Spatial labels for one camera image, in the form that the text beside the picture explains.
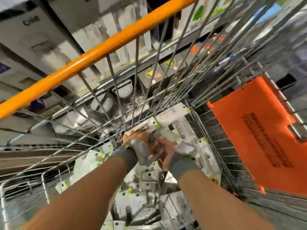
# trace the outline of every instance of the green leaf graphic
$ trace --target green leaf graphic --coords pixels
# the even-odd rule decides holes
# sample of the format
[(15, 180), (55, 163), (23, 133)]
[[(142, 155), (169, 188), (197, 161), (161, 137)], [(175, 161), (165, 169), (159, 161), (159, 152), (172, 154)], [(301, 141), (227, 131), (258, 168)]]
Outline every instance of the green leaf graphic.
[(198, 7), (198, 9), (194, 12), (194, 17), (192, 21), (196, 21), (201, 18), (201, 14), (203, 13), (204, 6)]

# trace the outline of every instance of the person's right hand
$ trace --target person's right hand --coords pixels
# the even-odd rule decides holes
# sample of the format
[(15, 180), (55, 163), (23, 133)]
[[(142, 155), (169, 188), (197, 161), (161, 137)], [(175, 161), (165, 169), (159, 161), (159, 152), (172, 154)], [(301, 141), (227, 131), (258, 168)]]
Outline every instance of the person's right hand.
[(169, 163), (175, 154), (174, 146), (177, 145), (177, 143), (162, 138), (158, 138), (157, 142), (165, 147), (167, 153), (167, 156), (164, 159), (160, 159), (161, 161), (158, 161), (158, 164), (163, 171), (168, 171), (170, 169)]

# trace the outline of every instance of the shopping cart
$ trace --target shopping cart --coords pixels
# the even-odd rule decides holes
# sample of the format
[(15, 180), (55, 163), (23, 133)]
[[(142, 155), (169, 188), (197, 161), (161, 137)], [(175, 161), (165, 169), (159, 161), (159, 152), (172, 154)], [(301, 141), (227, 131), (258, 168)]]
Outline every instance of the shopping cart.
[[(0, 229), (8, 230), (20, 228), (22, 224), (29, 220), (41, 207), (47, 205), (57, 194), (54, 188), (55, 185), (65, 180), (65, 178), (72, 173), (74, 166), (73, 161), (76, 158), (86, 154), (91, 149), (98, 148), (109, 140), (111, 140), (113, 146), (117, 147), (121, 144), (121, 136), (125, 131), (179, 102), (184, 102), (185, 105), (190, 108), (194, 121), (198, 126), (198, 130), (210, 143), (220, 168), (223, 171), (222, 186), (242, 201), (248, 203), (258, 211), (261, 216), (271, 221), (277, 229), (306, 229), (307, 199), (278, 191), (278, 189), (272, 190), (260, 186), (249, 173), (249, 170), (241, 160), (241, 156), (239, 156), (232, 142), (228, 139), (228, 134), (226, 134), (223, 129), (224, 121), (220, 124), (220, 115), (215, 116), (216, 113), (220, 114), (220, 112), (214, 107), (218, 105), (217, 103), (219, 103), (219, 100), (223, 100), (225, 97), (234, 93), (234, 90), (237, 91), (245, 88), (249, 90), (246, 84), (250, 84), (250, 82), (256, 79), (265, 79), (264, 77), (268, 77), (268, 81), (266, 82), (271, 82), (274, 88), (278, 90), (278, 95), (282, 97), (280, 102), (284, 102), (287, 105), (289, 110), (291, 110), (291, 112), (288, 112), (296, 119), (299, 125), (298, 127), (294, 126), (294, 124), (291, 125), (293, 133), (296, 133), (296, 137), (301, 140), (301, 142), (304, 141), (302, 132), (305, 130), (305, 124), (304, 120), (300, 117), (300, 112), (294, 111), (291, 104), (285, 96), (282, 95), (282, 91), (278, 89), (277, 85), (272, 80), (270, 80), (267, 70), (269, 66), (289, 56), (289, 49), (292, 48), (293, 45), (300, 43), (303, 38), (306, 38), (306, 35), (304, 34), (294, 42), (284, 45), (283, 48), (277, 52), (282, 54), (282, 57), (276, 60), (274, 60), (273, 57), (269, 63), (261, 60), (260, 57), (253, 57), (253, 55), (255, 55), (255, 52), (261, 50), (263, 45), (270, 40), (271, 36), (281, 29), (291, 17), (307, 4), (307, 0), (300, 0), (299, 3), (295, 5), (291, 11), (288, 11), (283, 16), (282, 20), (265, 36), (254, 42), (253, 39), (255, 35), (249, 35), (251, 31), (255, 31), (255, 28), (252, 28), (252, 26), (258, 27), (256, 28), (256, 32), (258, 33), (267, 26), (267, 24), (262, 24), (259, 27), (256, 23), (277, 0), (232, 0), (226, 10), (223, 11), (219, 15), (220, 17), (215, 21), (207, 18), (203, 23), (188, 32), (188, 26), (186, 24), (178, 39), (169, 44), (163, 44), (163, 38), (169, 18), (178, 11), (194, 3), (189, 16), (190, 20), (195, 11), (197, 1), (198, 0), (170, 0), (163, 6), (149, 13), (143, 19), (123, 29), (122, 32), (113, 35), (104, 43), (83, 54), (62, 69), (0, 104), (1, 119), (18, 111), (39, 120), (37, 125), (27, 131), (3, 129), (20, 133), (18, 136), (19, 139), (25, 135), (35, 135), (35, 129), (44, 124), (60, 124), (56, 120), (70, 110), (74, 110), (82, 115), (93, 126), (90, 131), (88, 131), (88, 129), (87, 131), (83, 131), (69, 128), (74, 135), (78, 135), (80, 138), (75, 140), (68, 140), (65, 137), (62, 139), (59, 137), (53, 138), (59, 142), (66, 142), (67, 144), (60, 145), (60, 147), (48, 148), (48, 150), (54, 150), (54, 153), (48, 156), (34, 155), (31, 158), (33, 160), (31, 160), (26, 167), (21, 167), (21, 169), (17, 171), (13, 170), (9, 174), (0, 175), (2, 214)], [(209, 16), (212, 15), (219, 1), (220, 0), (216, 0)], [(165, 56), (169, 48), (173, 47), (174, 51), (170, 59), (170, 61), (172, 61), (176, 51), (182, 45), (185, 45), (186, 41), (190, 40), (191, 46), (187, 50), (186, 56), (184, 57), (185, 60), (208, 24), (211, 24), (211, 26), (213, 24), (214, 26), (211, 27), (212, 30), (207, 35), (205, 42), (202, 44), (202, 48), (213, 36), (214, 30), (218, 26), (223, 24), (223, 29), (218, 34), (218, 36), (221, 36), (225, 33), (226, 28), (236, 20), (239, 21), (224, 38), (223, 42), (215, 48), (212, 48), (212, 45), (205, 48), (206, 51), (202, 58), (193, 65), (194, 67), (188, 66), (185, 68), (184, 72), (176, 78), (176, 83), (173, 82), (175, 76), (173, 76), (167, 88), (163, 89), (161, 87), (161, 82), (157, 91), (154, 92), (152, 96), (149, 96), (149, 90), (147, 90), (147, 92), (144, 93), (144, 100), (136, 104), (137, 73), (143, 64), (151, 60), (154, 61), (153, 74), (155, 74), (158, 60)], [(138, 48), (140, 35), (163, 21), (165, 21), (165, 25), (158, 50), (152, 52), (145, 58), (139, 58)], [(109, 54), (134, 39), (136, 39), (135, 64), (115, 74)], [(288, 53), (286, 57), (283, 57), (284, 52)], [(80, 71), (102, 58), (107, 58), (111, 77), (102, 81), (101, 85), (97, 88), (91, 88)], [(54, 93), (52, 88), (60, 85), (61, 82), (72, 76), (79, 76), (89, 92), (74, 102), (68, 102)], [(114, 88), (117, 97), (119, 97), (118, 84), (129, 76), (134, 76), (133, 107), (130, 110), (124, 111), (121, 99), (118, 98), (119, 114), (116, 117), (106, 115), (108, 121), (104, 124), (98, 124), (95, 120), (79, 111), (79, 107), (90, 99), (97, 100), (98, 105), (104, 110), (104, 107), (98, 100), (98, 94), (108, 88)], [(46, 92), (52, 92), (54, 96), (65, 104), (65, 107), (49, 117), (30, 112), (23, 108), (29, 102), (37, 99)], [(127, 115), (129, 114), (132, 115), (130, 120), (127, 119)], [(110, 126), (111, 130), (107, 131), (105, 127)], [(95, 137), (98, 134), (103, 134), (105, 137), (98, 139)], [(12, 139), (4, 145), (6, 148), (6, 151), (4, 151), (5, 153), (10, 154), (15, 151), (24, 151), (30, 147), (27, 145), (16, 146), (13, 142)], [(31, 146), (31, 150), (39, 152), (41, 148)], [(65, 150), (71, 151), (72, 154), (69, 156), (63, 154)], [(307, 194), (306, 190), (299, 191), (301, 194)]]

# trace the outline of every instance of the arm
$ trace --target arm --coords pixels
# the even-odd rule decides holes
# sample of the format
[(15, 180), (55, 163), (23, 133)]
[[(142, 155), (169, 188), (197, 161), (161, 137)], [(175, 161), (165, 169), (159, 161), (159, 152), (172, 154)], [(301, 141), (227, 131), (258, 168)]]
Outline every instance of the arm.
[(212, 182), (191, 156), (175, 152), (176, 143), (158, 139), (167, 157), (163, 170), (170, 170), (184, 193), (201, 229), (274, 230), (248, 205)]
[(21, 230), (99, 230), (109, 211), (109, 201), (126, 174), (127, 164), (122, 157), (108, 158), (55, 197)]

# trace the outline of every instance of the orange bar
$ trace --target orange bar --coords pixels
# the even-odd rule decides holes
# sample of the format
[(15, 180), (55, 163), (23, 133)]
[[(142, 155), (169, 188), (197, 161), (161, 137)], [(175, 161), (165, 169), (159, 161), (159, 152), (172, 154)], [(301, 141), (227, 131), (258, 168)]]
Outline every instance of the orange bar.
[(151, 30), (157, 24), (171, 17), (176, 12), (189, 6), (198, 0), (170, 0), (144, 18), (124, 28), (121, 32), (113, 35), (105, 42), (97, 45), (79, 58), (73, 60), (63, 68), (38, 81), (31, 87), (18, 93), (4, 103), (0, 104), (0, 119), (13, 114), (19, 108), (28, 105), (32, 100), (37, 99), (50, 89), (55, 88), (63, 81), (71, 78), (78, 72), (101, 60), (106, 55), (116, 51), (127, 43), (131, 42), (138, 35)]

